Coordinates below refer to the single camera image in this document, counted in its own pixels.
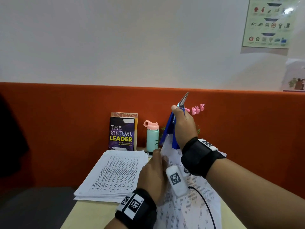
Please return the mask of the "person's right forearm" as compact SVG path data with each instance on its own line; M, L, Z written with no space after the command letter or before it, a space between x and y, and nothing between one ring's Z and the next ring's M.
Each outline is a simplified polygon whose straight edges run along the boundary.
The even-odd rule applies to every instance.
M229 159L206 180L247 229L305 229L305 200Z

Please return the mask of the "orange fabric desk partition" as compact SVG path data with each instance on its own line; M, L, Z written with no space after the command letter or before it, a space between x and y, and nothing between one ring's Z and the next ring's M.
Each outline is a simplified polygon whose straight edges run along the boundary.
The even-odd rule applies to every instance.
M199 137L228 159L305 199L305 93L0 83L0 94L29 145L21 170L0 189L77 187L108 149L111 112L138 113L138 147L145 120L166 125L170 108L189 92L187 108Z

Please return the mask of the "black right wristband with marker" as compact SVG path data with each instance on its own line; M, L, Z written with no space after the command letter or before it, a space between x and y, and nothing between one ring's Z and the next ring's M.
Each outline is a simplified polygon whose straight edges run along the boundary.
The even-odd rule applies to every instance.
M181 163L191 175L206 179L214 162L225 158L211 143L194 137L183 147Z

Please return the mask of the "pink flower plant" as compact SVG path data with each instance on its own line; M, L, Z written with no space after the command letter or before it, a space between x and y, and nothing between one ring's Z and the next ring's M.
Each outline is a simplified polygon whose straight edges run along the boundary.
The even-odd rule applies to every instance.
M190 113L191 115L197 115L199 114L201 111L204 111L205 109L205 104L200 104L199 106L194 106L191 109L188 109L185 107L185 112ZM160 128L161 132L159 133L159 140L161 139L161 136L163 134L163 131L165 129L166 126L163 126Z

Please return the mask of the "black left wristband with markers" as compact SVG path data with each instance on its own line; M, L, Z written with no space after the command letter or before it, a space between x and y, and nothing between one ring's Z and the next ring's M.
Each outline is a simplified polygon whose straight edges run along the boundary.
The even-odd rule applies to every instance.
M122 200L116 208L115 218L128 229L153 229L157 207L149 193L138 188Z

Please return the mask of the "person's right hand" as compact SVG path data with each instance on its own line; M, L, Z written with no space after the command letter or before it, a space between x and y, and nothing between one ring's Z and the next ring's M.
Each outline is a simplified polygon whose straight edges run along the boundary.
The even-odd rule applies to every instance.
M198 140L196 125L192 115L185 112L184 118L176 118L175 136L177 143L183 151L185 146L191 146Z

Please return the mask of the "stack of printed papers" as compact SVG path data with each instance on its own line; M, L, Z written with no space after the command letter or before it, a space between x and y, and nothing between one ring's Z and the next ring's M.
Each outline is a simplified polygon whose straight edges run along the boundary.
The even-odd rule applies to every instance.
M120 203L137 187L145 151L107 150L74 192L74 200Z

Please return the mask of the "mint water bottle pink lid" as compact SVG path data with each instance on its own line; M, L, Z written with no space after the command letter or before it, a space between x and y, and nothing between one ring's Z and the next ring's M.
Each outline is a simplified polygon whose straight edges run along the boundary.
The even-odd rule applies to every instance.
M143 125L147 128L146 150L152 153L159 146L159 125L149 120L144 121Z

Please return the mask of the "black garment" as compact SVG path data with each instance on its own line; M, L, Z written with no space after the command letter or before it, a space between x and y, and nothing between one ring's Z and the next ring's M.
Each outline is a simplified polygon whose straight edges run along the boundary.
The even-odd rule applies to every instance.
M0 94L0 178L17 173L28 152L27 140L7 101Z

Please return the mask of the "blue stapler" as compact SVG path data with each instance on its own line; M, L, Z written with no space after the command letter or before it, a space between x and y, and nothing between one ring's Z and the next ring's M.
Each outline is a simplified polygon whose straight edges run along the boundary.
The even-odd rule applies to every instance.
M181 101L177 104L177 107L179 109L183 110L183 112L185 112L185 100L188 97L188 95L189 95L189 92L187 92L185 94L185 96L181 99ZM176 140L176 136L175 136L176 122L177 122L176 117L175 117L174 113L171 112L170 117L168 119L168 122L166 124L166 127L165 127L165 129L163 131L163 134L161 136L161 139L159 140L159 145L160 146L164 145L164 142L166 140L167 135L171 134L173 136L173 138L172 138L172 148L176 149L176 150L180 149L180 147L177 143L177 140Z

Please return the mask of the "white printed paper sheets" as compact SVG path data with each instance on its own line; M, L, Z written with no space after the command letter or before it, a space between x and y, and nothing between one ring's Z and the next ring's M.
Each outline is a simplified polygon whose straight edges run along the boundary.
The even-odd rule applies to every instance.
M168 157L168 167L181 163L182 152L172 148L173 136L167 135L161 154ZM219 195L206 179L191 175L186 178L189 193L177 198L168 185L164 204L157 208L153 229L222 229Z

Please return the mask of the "purple book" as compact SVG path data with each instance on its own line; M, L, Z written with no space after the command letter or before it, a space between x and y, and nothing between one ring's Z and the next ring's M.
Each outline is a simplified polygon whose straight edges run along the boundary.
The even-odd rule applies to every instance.
M108 150L133 151L135 118L110 117Z

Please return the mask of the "person's left hand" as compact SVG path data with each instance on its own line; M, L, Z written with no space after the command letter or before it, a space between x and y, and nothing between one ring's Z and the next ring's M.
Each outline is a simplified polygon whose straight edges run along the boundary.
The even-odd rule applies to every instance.
M168 177L161 175L161 150L156 149L139 174L137 188L146 190L157 206L164 204L168 190Z

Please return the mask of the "green pictogram wall poster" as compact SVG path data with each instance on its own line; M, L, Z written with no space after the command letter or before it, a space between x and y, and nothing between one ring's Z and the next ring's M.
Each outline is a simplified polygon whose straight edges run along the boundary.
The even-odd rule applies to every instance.
M301 0L249 0L242 47L289 49Z

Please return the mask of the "person's left forearm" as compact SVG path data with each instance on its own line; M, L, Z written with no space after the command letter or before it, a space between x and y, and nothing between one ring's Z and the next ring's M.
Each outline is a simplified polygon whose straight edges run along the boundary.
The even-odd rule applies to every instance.
M120 220L113 218L104 229L128 229Z

